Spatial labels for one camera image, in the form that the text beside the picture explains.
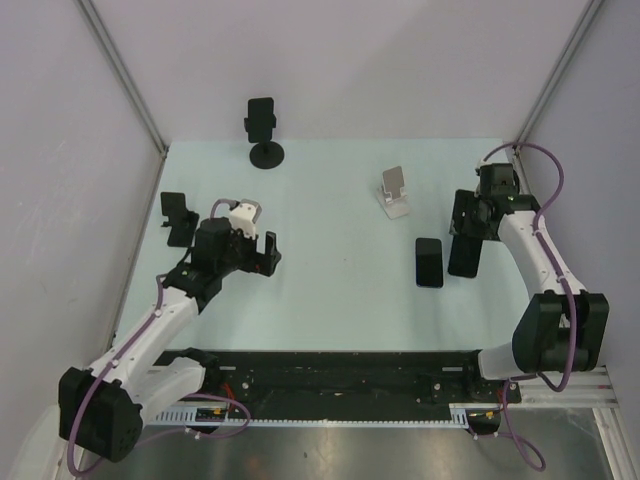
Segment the black folding phone stand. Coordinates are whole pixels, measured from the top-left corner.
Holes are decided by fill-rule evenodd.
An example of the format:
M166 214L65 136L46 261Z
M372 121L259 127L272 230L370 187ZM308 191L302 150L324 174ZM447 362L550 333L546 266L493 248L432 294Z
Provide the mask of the black folding phone stand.
M189 210L186 195L180 192L160 193L161 212L166 220L163 228L169 228L167 245L170 247L188 248L192 244L199 214Z

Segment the white folding phone stand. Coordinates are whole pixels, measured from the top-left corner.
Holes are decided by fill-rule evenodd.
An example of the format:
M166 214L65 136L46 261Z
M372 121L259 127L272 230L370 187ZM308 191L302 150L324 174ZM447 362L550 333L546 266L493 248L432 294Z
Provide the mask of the white folding phone stand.
M401 166L392 167L382 172L381 185L376 197L385 214L395 220L410 213L404 172Z

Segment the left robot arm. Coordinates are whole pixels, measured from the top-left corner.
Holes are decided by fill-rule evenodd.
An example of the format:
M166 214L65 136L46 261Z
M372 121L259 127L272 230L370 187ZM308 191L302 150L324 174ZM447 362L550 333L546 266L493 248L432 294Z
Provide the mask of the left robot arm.
M222 290L237 271L270 277L282 255L268 231L264 246L251 220L233 216L201 222L186 258L157 276L157 298L135 328L89 367L69 368L58 386L59 435L77 446L118 462L134 448L144 427L175 402L194 394L207 400L221 376L190 355L161 372L150 368L171 341Z

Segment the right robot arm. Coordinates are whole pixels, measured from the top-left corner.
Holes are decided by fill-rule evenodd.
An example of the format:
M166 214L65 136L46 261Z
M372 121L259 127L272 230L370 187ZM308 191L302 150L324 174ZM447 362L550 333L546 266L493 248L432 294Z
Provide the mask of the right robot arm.
M509 342L479 351L478 366L461 376L462 391L484 401L496 391L497 380L550 372L561 373L564 387L572 373L596 367L609 302L604 294L589 292L561 258L539 202L521 192L511 164L484 164L476 173L476 189L455 194L447 271L476 277L483 244L500 242L516 263L529 303Z

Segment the black phone blue edge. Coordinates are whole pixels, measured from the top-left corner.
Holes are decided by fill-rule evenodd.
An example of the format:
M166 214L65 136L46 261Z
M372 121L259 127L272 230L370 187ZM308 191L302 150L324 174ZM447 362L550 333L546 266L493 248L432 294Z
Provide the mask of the black phone blue edge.
M442 288L444 286L443 249L440 239L416 239L415 272L418 287Z

